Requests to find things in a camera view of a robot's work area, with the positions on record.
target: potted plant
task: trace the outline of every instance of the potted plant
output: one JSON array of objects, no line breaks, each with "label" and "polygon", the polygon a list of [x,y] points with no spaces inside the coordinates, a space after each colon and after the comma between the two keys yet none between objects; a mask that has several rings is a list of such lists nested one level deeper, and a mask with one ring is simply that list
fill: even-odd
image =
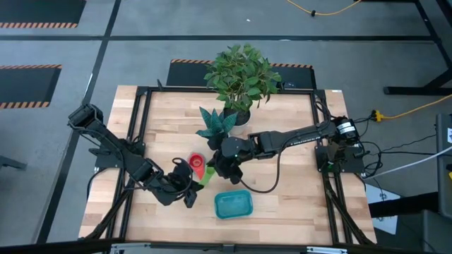
[{"label": "potted plant", "polygon": [[278,92],[276,83],[281,81],[278,73],[271,71],[267,58],[250,44],[228,47],[221,52],[212,64],[208,64],[209,73],[204,77],[208,87],[214,87],[219,93],[217,99],[225,102],[224,114],[229,116],[237,112],[237,120],[231,133],[241,134],[251,118],[249,111],[253,101]]},{"label": "potted plant", "polygon": [[199,110],[201,111],[201,116],[207,129],[196,131],[196,134],[208,139],[207,145],[210,149],[214,151],[220,149],[221,142],[228,137],[228,133],[234,127],[237,114],[231,114],[225,118],[224,112],[218,115],[215,109],[212,111],[212,114],[202,107],[199,107]]}]

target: wooden tabletop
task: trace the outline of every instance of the wooden tabletop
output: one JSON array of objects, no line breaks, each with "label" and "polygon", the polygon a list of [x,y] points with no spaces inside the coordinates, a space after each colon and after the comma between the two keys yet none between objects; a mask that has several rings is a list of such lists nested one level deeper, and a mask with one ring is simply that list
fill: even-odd
[{"label": "wooden tabletop", "polygon": [[[126,137],[136,88],[122,85],[117,89],[107,127],[119,138]],[[327,90],[326,96],[332,115],[347,114],[341,91]],[[215,93],[153,92],[144,137],[146,157],[152,158],[166,173],[173,170],[171,160],[174,157],[187,158],[191,152],[200,152],[210,159],[213,151],[209,150],[207,140],[195,132],[205,129],[199,107],[209,111],[222,109],[222,102],[216,97]],[[247,133],[290,131],[313,123],[308,95],[272,95],[271,100],[267,104],[261,103],[259,109],[253,106],[244,137]],[[289,147],[283,152],[278,187],[268,194],[251,193],[254,211],[248,217],[221,220],[215,216],[215,195],[245,189],[242,184],[232,185],[218,175],[198,192],[191,209],[182,201],[163,206],[151,192],[136,190],[126,240],[332,244],[323,184],[314,156],[315,144]],[[266,190],[275,182],[276,157],[252,160],[240,167],[243,180],[252,188]],[[117,176],[118,169],[109,169],[93,181],[80,236],[88,235],[111,207]],[[366,236],[376,242],[362,182],[353,174],[341,176],[348,212]],[[335,214],[339,237],[344,241],[340,215],[337,211]],[[117,220],[115,236],[119,234],[119,226],[120,220]]]}]

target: gray floor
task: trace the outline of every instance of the gray floor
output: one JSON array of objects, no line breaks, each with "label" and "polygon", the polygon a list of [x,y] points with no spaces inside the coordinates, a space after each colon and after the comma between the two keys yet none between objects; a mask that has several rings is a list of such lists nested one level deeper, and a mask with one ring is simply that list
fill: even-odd
[{"label": "gray floor", "polygon": [[[113,0],[89,0],[81,24],[73,30],[0,29],[0,35],[102,35],[113,3]],[[297,3],[307,9],[329,12],[350,1],[298,0]],[[452,30],[436,2],[423,0],[422,3],[446,49],[452,53]],[[412,4],[360,3],[340,15],[313,19],[286,1],[123,0],[113,35],[428,35],[428,32]],[[234,43],[244,42],[110,42],[92,103],[103,110],[107,120],[116,86],[156,85],[157,78],[165,82],[171,59],[214,59],[217,52]],[[352,118],[365,117],[372,109],[387,115],[398,114],[438,99],[385,96],[382,87],[421,86],[446,70],[432,43],[250,43],[271,61],[312,65],[319,88],[344,91]],[[0,111],[0,154],[29,164],[26,172],[10,168],[0,171],[0,246],[33,241],[69,138],[67,116],[80,104],[99,46],[99,42],[0,42],[0,65],[64,66],[49,108]],[[363,139],[385,148],[422,138],[434,133],[435,115],[449,114],[451,107],[452,100],[449,100],[398,120],[370,123]],[[90,147],[84,140],[78,144],[50,241],[70,241],[78,235],[86,183],[95,161],[88,152]],[[434,152],[435,149],[435,140],[430,139],[406,150]],[[387,155],[382,170],[419,158]],[[435,162],[426,162],[382,176],[379,183],[401,195],[435,191],[435,168]]]}]

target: teal plastic container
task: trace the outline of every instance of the teal plastic container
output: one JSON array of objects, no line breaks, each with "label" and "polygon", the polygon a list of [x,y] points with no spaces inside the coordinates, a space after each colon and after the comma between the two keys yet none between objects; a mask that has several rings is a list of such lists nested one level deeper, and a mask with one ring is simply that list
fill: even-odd
[{"label": "teal plastic container", "polygon": [[220,219],[247,216],[252,212],[253,200],[247,190],[228,191],[215,196],[215,213]]}]

